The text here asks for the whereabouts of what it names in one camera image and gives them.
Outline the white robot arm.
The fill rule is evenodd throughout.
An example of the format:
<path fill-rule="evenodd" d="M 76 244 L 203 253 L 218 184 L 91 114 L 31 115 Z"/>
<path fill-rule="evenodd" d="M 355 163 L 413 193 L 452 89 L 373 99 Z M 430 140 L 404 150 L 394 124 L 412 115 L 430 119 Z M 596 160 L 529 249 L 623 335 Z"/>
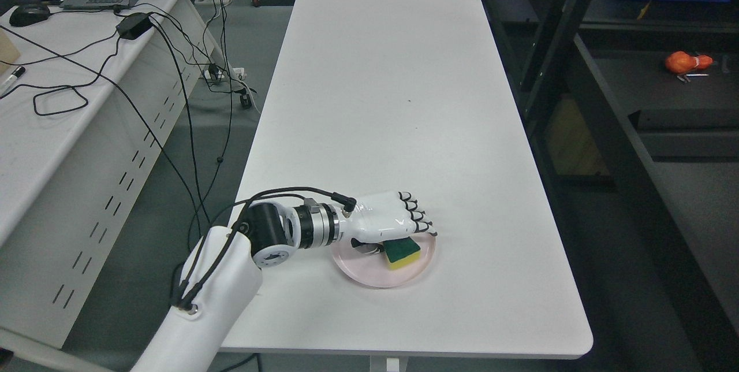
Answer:
<path fill-rule="evenodd" d="M 233 225 L 211 228 L 187 257 L 168 313 L 132 369 L 206 371 L 261 287 L 262 270 L 343 238 L 355 204 L 243 201 Z"/>

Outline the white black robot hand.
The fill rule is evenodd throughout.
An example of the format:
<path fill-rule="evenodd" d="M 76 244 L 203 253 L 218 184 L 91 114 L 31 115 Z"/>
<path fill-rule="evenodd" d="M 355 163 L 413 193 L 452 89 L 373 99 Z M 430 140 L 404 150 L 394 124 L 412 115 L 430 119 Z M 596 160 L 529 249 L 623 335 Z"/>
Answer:
<path fill-rule="evenodd" d="M 360 196 L 351 215 L 339 218 L 339 232 L 340 242 L 349 243 L 362 254 L 383 252 L 384 242 L 415 233 L 438 235 L 417 197 L 408 191 Z"/>

